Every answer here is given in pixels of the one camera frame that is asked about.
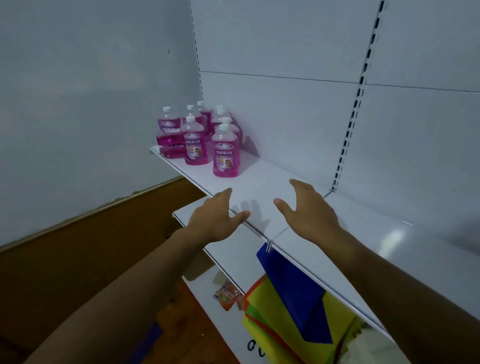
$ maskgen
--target person's right arm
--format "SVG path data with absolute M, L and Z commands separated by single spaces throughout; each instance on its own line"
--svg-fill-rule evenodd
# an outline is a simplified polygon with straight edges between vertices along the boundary
M 275 199 L 278 210 L 340 269 L 412 363 L 480 363 L 480 321 L 343 230 L 310 184 L 290 183 L 297 210 Z

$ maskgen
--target person's left hand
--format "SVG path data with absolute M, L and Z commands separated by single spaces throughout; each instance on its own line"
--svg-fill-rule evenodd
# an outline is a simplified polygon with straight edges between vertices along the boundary
M 197 207 L 190 217 L 187 229 L 205 245 L 228 238 L 250 217 L 247 210 L 232 218 L 228 215 L 231 194 L 231 188 L 217 193 Z

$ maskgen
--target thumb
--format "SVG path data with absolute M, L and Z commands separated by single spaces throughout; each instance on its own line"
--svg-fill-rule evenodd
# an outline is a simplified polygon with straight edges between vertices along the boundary
M 250 217 L 250 211 L 245 210 L 242 212 L 239 212 L 236 214 L 234 217 L 230 219 L 230 223 L 234 226 L 234 228 L 237 228 L 241 224 L 243 224 L 247 219 Z
M 285 217 L 285 220 L 289 220 L 293 214 L 293 210 L 290 208 L 290 206 L 284 200 L 281 200 L 279 198 L 273 200 L 273 203 Z

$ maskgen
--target person's left arm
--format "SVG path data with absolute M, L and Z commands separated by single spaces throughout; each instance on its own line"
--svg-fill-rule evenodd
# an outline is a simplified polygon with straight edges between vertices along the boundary
M 25 364 L 125 362 L 195 256 L 208 243 L 226 239 L 250 216 L 242 211 L 229 217 L 231 193 L 229 188 L 207 199 L 187 227 L 80 307 Z

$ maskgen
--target perforated metal strip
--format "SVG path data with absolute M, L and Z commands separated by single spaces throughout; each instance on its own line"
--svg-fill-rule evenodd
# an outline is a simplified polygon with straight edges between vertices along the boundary
M 340 159 L 338 160 L 338 165 L 335 171 L 335 178 L 334 178 L 332 189 L 331 189 L 331 191 L 333 192 L 337 189 L 338 184 L 340 182 L 340 176 L 342 174 L 345 158 L 347 157 L 348 147 L 350 146 L 350 141 L 352 139 L 352 135 L 355 129 L 355 121 L 357 119 L 357 116 L 361 107 L 361 100 L 363 97 L 363 93 L 365 92 L 364 87 L 367 82 L 368 70 L 372 65 L 373 48 L 374 48 L 375 42 L 378 40 L 378 29 L 381 25 L 381 16 L 383 15 L 384 10 L 385 10 L 385 1 L 382 0 L 378 7 L 375 23 L 373 24 L 373 30 L 372 30 L 372 35 L 370 37 L 367 55 L 365 56 L 365 62 L 363 63 L 363 68 L 360 75 L 359 87 L 357 89 L 357 94 L 355 95 L 355 101 L 353 102 L 353 109 L 350 115 L 350 121 L 348 122 L 347 133 L 345 134 L 345 139 L 343 141 L 343 146 L 342 146 L 342 152 L 340 154 Z
M 195 54 L 197 56 L 198 78 L 200 79 L 200 91 L 202 92 L 202 100 L 204 99 L 204 90 L 202 88 L 202 76 L 200 75 L 200 62 L 198 61 L 197 40 L 195 39 L 195 26 L 193 25 L 192 2 L 189 0 L 190 16 L 192 17 L 193 41 L 195 42 Z

